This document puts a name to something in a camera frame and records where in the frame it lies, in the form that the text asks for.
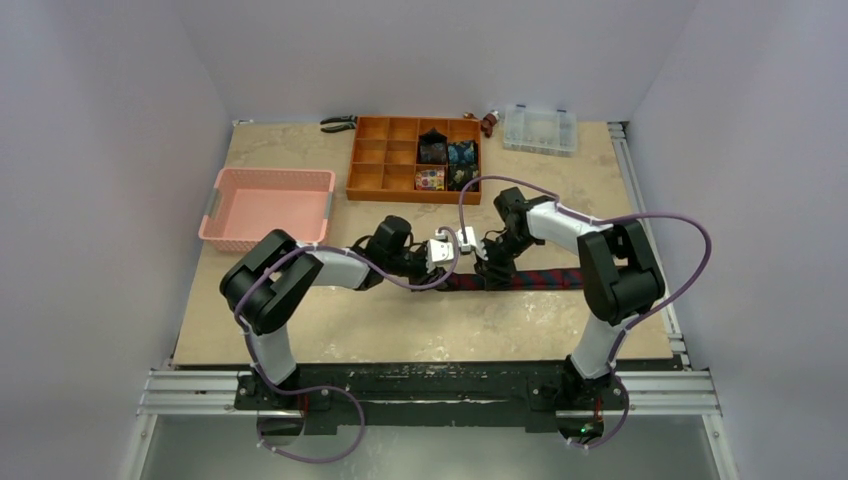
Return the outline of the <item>red navy striped tie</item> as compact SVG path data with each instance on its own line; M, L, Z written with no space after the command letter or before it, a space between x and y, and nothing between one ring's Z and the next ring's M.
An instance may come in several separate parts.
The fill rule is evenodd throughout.
M480 274L453 273L436 289L459 291L573 291L582 290L584 281L579 268L554 268L517 271L507 280L491 280Z

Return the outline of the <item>orange compartment tray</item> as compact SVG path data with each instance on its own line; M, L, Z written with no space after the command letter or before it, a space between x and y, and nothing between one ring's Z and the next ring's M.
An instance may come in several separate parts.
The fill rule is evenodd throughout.
M475 118L360 116L346 181L351 201L477 205L483 172Z

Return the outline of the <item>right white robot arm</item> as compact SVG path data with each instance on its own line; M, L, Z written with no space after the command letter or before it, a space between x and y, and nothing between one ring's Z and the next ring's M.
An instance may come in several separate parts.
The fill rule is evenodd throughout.
M494 206L505 229L484 240L485 254L475 262L486 289L510 287L519 275L516 259L533 245L551 242L579 259L590 315L565 360L561 395L584 407L611 384L627 322L647 313L665 293L644 228L636 220L598 225L567 213L549 196L526 199L516 187L498 194Z

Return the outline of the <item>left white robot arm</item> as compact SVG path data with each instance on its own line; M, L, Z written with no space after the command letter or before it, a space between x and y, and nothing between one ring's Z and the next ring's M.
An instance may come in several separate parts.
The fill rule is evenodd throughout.
M288 323L313 287L367 291L385 280L409 290L443 285L450 272L414 242L411 225L389 215L375 231L346 248L306 244L281 229L269 232L223 276L226 300L260 380L259 395L284 409L311 388L301 386Z

